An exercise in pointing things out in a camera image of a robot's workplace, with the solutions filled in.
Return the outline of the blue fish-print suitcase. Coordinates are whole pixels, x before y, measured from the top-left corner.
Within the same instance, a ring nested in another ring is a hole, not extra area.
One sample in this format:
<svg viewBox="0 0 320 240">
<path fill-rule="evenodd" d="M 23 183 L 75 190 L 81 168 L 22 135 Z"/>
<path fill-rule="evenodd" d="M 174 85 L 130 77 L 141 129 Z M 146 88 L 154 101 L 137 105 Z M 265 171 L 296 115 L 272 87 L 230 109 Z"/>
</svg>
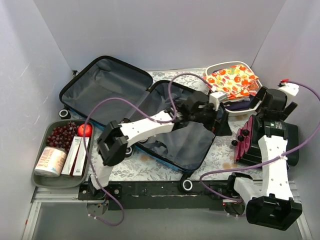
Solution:
<svg viewBox="0 0 320 240">
<path fill-rule="evenodd" d="M 142 120 L 186 100 L 197 90 L 178 83 L 153 78 L 145 71 L 119 59 L 102 56 L 91 62 L 60 92 L 60 101 L 79 116 L 89 118 L 105 129 Z M 192 174 L 203 163 L 216 135 L 200 128 L 161 133 L 135 143 L 135 146 L 166 166 Z"/>
</svg>

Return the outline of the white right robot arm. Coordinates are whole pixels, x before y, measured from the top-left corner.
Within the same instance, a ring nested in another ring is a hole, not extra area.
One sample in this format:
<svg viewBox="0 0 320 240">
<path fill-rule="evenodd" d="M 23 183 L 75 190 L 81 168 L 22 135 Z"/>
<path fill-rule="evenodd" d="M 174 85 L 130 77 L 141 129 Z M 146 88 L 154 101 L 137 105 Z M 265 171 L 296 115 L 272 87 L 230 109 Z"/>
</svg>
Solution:
<svg viewBox="0 0 320 240">
<path fill-rule="evenodd" d="M 292 98 L 298 92 L 299 86 L 292 83 L 278 89 L 262 87 L 252 101 L 258 104 L 256 115 L 249 117 L 231 142 L 236 162 L 264 164 L 262 189 L 248 174 L 233 172 L 227 180 L 227 195 L 243 199 L 250 224 L 285 231 L 302 214 L 302 205 L 294 201 L 288 180 L 288 168 L 298 163 L 299 151 L 281 157 L 299 144 L 298 126 L 285 122 L 297 107 Z M 267 163 L 276 157 L 280 158 Z"/>
</svg>

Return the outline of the dark purple garment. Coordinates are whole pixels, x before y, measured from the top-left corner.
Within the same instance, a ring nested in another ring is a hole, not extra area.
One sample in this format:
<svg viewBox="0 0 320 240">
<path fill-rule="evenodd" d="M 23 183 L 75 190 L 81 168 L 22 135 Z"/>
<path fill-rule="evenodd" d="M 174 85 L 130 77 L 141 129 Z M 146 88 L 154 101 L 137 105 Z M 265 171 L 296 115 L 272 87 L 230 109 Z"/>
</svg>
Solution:
<svg viewBox="0 0 320 240">
<path fill-rule="evenodd" d="M 251 104 L 250 100 L 249 101 L 242 100 L 242 101 L 234 101 L 234 102 L 229 101 L 224 104 L 224 107 L 229 111 L 238 112 L 238 111 L 248 110 L 250 108 L 250 104 Z"/>
</svg>

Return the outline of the orange floral cloth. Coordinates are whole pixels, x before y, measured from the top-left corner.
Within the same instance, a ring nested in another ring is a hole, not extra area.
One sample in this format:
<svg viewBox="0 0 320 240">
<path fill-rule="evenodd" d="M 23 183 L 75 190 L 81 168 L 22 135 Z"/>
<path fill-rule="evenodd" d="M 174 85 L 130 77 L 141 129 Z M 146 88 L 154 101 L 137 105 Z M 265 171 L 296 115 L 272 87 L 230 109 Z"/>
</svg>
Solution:
<svg viewBox="0 0 320 240">
<path fill-rule="evenodd" d="M 206 74 L 204 79 L 213 90 L 225 92 L 228 100 L 255 96 L 260 88 L 259 77 L 242 63 L 219 68 L 211 74 Z"/>
</svg>

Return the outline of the black storage box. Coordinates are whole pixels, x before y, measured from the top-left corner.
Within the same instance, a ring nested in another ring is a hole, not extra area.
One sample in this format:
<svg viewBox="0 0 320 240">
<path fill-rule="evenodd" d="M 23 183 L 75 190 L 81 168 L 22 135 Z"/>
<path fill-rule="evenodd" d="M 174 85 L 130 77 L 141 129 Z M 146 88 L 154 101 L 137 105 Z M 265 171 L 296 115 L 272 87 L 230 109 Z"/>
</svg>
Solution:
<svg viewBox="0 0 320 240">
<path fill-rule="evenodd" d="M 251 141 L 250 147 L 247 153 L 240 159 L 239 163 L 252 166 L 260 164 L 262 162 L 261 150 L 258 144 L 258 141 L 263 135 L 264 126 L 261 120 L 256 116 L 252 115 L 249 119 L 252 118 L 252 131 L 251 131 Z M 288 130 L 288 140 L 286 150 L 291 150 L 299 145 L 299 134 L 298 126 L 290 123 L 285 123 L 281 121 L 273 122 L 271 125 L 273 128 L 286 127 Z"/>
</svg>

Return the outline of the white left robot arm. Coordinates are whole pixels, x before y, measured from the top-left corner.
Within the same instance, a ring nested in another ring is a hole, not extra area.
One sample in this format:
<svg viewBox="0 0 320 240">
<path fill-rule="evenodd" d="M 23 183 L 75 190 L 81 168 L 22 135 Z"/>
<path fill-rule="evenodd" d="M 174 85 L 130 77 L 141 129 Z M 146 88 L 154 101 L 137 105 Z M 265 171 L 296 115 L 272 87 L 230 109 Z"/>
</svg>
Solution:
<svg viewBox="0 0 320 240">
<path fill-rule="evenodd" d="M 100 164 L 92 166 L 90 176 L 92 185 L 89 194 L 95 200 L 106 196 L 106 186 L 114 166 L 126 157 L 126 151 L 132 145 L 150 137 L 167 134 L 187 128 L 188 124 L 206 135 L 228 136 L 228 113 L 222 106 L 227 94 L 216 91 L 206 95 L 200 91 L 193 92 L 186 100 L 172 103 L 159 113 L 141 120 L 128 123 L 108 123 L 97 140 L 97 151 L 102 158 Z"/>
</svg>

